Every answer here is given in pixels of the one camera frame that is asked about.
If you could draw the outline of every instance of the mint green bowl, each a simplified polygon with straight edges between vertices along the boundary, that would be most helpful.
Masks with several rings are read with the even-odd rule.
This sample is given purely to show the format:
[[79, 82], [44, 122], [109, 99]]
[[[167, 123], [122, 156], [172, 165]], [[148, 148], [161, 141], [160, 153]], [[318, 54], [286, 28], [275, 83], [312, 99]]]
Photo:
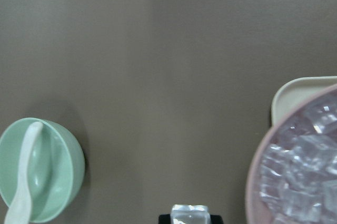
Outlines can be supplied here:
[[80, 144], [63, 126], [36, 118], [15, 121], [0, 137], [0, 194], [8, 206], [16, 191], [22, 140], [36, 121], [43, 129], [29, 162], [28, 184], [33, 199], [30, 222], [41, 223], [57, 217], [74, 199], [85, 165]]

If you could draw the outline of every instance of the white spoon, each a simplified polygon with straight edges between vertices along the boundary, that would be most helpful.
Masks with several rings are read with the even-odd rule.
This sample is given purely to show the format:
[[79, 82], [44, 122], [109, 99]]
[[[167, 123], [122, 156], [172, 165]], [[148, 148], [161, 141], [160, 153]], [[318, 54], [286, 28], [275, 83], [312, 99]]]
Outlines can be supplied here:
[[27, 224], [31, 218], [33, 202], [28, 187], [28, 164], [42, 127], [43, 123], [37, 121], [30, 124], [25, 132], [19, 156], [17, 188], [4, 224]]

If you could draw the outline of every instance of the spoon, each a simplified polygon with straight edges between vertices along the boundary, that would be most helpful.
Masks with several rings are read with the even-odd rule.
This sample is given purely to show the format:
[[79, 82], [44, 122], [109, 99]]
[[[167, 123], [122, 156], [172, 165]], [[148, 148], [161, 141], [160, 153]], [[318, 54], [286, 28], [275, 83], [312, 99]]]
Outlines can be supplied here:
[[44, 139], [38, 138], [38, 140], [35, 141], [29, 160], [28, 185], [32, 201], [35, 203], [35, 213], [40, 212], [45, 206], [44, 199], [48, 196], [46, 190], [48, 186], [50, 186], [50, 179], [52, 177], [51, 143], [45, 139], [46, 137], [50, 136], [44, 134]]
[[19, 156], [17, 188], [4, 224], [27, 224], [31, 218], [33, 202], [28, 187], [28, 164], [42, 127], [42, 122], [37, 121], [30, 124], [25, 132]]

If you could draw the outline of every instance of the pink bowl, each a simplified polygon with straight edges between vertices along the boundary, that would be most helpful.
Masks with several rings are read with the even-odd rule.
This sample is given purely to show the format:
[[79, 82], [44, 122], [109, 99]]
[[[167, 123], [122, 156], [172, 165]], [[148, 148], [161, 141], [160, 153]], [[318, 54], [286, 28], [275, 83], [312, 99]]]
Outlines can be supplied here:
[[327, 95], [334, 96], [337, 102], [337, 84], [322, 90], [321, 92], [314, 95], [312, 98], [309, 98], [302, 102], [290, 113], [284, 116], [283, 119], [281, 119], [275, 126], [273, 126], [261, 141], [253, 157], [246, 184], [245, 206], [247, 221], [249, 224], [271, 224], [273, 220], [273, 216], [269, 208], [265, 205], [264, 202], [262, 202], [259, 195], [259, 168], [261, 165], [261, 157], [264, 150], [270, 143], [274, 141], [278, 130], [286, 123], [286, 121], [294, 116], [299, 116], [299, 114], [302, 114], [302, 112], [309, 105], [311, 105], [313, 102], [319, 101], [319, 99], [323, 99]]

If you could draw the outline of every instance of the ice cube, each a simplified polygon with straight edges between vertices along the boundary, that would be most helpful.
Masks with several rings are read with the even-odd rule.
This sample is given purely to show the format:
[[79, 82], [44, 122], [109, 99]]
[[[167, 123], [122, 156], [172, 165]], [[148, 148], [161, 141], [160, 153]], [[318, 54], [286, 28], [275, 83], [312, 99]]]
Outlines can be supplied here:
[[321, 170], [335, 155], [337, 143], [326, 135], [302, 135], [292, 149], [292, 161], [303, 164], [307, 169]]
[[337, 180], [322, 183], [324, 192], [324, 206], [333, 212], [337, 212]]
[[281, 213], [277, 214], [272, 224], [299, 224], [288, 216]]
[[266, 176], [261, 176], [260, 181], [260, 196], [263, 202], [279, 204], [279, 180], [272, 179]]
[[336, 213], [323, 209], [321, 213], [321, 223], [322, 224], [337, 224]]
[[328, 173], [337, 175], [337, 155], [329, 161], [328, 166], [325, 169]]
[[276, 144], [284, 149], [292, 149], [300, 135], [314, 133], [310, 120], [303, 116], [294, 116], [287, 120], [276, 133]]
[[322, 196], [285, 188], [282, 195], [283, 213], [297, 221], [318, 222], [322, 210]]
[[285, 192], [286, 190], [289, 189], [289, 183], [288, 183], [285, 179], [283, 179], [283, 180], [280, 182], [280, 184], [279, 184], [279, 186], [277, 187], [277, 189], [278, 189], [278, 191], [279, 191], [280, 199], [282, 200], [282, 199], [284, 199], [284, 197], [285, 197], [284, 192]]
[[309, 105], [303, 115], [308, 118], [317, 133], [329, 133], [337, 129], [337, 98], [327, 95]]
[[284, 173], [291, 187], [295, 190], [316, 193], [321, 183], [329, 179], [324, 171], [307, 169], [302, 163], [291, 162]]
[[211, 217], [207, 206], [175, 204], [171, 210], [172, 224], [210, 224]]
[[288, 160], [288, 150], [270, 144], [262, 155], [261, 174], [267, 177], [280, 177]]
[[276, 202], [268, 202], [266, 204], [267, 204], [267, 206], [268, 206], [268, 208], [271, 211], [273, 216], [276, 216], [277, 214], [282, 212], [282, 204], [281, 204], [280, 200], [278, 200]]

